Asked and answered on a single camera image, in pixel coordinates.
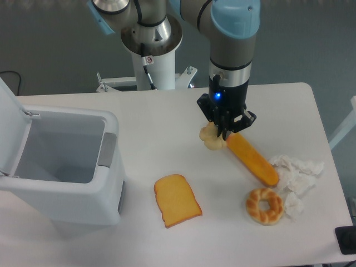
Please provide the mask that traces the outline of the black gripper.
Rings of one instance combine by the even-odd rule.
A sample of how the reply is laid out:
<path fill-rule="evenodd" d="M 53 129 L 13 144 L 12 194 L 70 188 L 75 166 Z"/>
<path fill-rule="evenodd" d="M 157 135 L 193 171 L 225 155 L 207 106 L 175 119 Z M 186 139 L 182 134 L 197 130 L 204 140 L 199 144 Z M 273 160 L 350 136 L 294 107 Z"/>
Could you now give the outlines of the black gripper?
<path fill-rule="evenodd" d="M 209 122 L 217 127 L 217 137 L 222 136 L 224 140 L 230 132 L 237 133 L 250 127 L 256 120 L 256 115 L 246 110 L 246 96 L 249 81 L 234 87 L 222 85 L 221 76 L 215 75 L 209 79 L 209 94 L 203 93 L 197 100 L 197 104 Z M 221 108 L 231 112 L 223 119 Z"/>

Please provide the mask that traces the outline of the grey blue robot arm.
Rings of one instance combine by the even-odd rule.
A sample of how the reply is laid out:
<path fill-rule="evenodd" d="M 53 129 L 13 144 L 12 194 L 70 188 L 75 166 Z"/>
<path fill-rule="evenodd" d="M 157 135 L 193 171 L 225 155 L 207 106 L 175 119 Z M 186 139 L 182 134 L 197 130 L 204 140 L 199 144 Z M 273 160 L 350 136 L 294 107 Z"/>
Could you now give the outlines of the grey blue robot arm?
<path fill-rule="evenodd" d="M 182 41 L 181 26 L 167 13 L 171 6 L 182 20 L 210 42 L 209 91 L 197 101 L 217 135 L 250 127 L 256 116 L 246 107 L 246 95 L 256 34 L 260 26 L 259 1 L 89 1 L 97 21 L 119 33 L 139 64 L 137 80 L 144 89 L 163 89 L 162 79 L 173 77 L 166 67 L 157 72 L 158 59 Z"/>

